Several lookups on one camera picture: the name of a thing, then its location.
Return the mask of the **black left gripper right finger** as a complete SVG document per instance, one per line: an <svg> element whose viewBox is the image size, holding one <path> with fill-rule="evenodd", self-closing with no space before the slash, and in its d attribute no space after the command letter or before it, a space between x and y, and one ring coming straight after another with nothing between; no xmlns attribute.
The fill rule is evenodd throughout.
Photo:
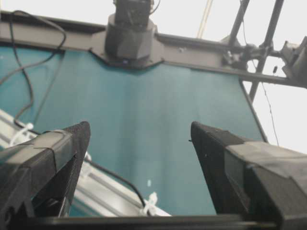
<svg viewBox="0 0 307 230"><path fill-rule="evenodd" d="M190 135L217 214L306 229L306 154L196 121Z"/></svg>

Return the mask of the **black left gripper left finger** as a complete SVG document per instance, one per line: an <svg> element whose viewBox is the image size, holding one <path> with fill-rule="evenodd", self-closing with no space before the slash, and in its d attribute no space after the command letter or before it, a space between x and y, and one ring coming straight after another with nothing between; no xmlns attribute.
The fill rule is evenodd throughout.
<svg viewBox="0 0 307 230"><path fill-rule="evenodd" d="M67 217L91 136L86 121L0 152L0 223Z"/></svg>

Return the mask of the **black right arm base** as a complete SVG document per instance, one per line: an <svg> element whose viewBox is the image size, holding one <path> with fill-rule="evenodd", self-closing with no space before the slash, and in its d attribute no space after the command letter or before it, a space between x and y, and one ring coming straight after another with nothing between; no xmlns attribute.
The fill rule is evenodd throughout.
<svg viewBox="0 0 307 230"><path fill-rule="evenodd" d="M151 20L146 27L123 25L108 18L106 31L96 35L97 43L89 49L109 66L124 69L146 69L164 62L165 46L155 36Z"/></svg>

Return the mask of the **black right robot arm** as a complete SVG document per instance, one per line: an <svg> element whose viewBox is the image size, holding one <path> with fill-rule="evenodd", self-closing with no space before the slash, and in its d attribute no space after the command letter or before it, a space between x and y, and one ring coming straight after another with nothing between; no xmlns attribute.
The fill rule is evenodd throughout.
<svg viewBox="0 0 307 230"><path fill-rule="evenodd" d="M146 27L154 0L114 0L113 4L116 7L115 23Z"/></svg>

